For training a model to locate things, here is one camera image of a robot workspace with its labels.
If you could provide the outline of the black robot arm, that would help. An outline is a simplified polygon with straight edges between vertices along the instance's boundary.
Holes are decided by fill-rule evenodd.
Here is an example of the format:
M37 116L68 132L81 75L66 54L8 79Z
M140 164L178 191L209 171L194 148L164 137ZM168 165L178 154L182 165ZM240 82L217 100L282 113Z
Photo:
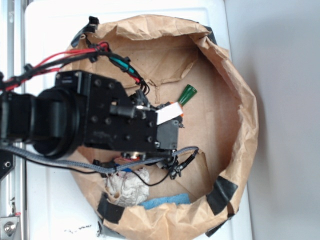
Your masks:
M119 81L85 71L58 73L38 96L0 96L1 142L31 144L50 159L80 146L168 159L182 120L178 104L152 106L141 90L128 95Z

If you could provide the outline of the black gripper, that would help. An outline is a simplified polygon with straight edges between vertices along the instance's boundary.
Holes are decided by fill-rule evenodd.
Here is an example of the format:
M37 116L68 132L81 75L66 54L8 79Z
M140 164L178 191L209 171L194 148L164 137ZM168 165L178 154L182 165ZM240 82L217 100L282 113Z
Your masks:
M183 113L177 102L154 106L142 90L128 95L119 81L85 71L57 74L55 90L68 121L64 154L85 146L172 160Z

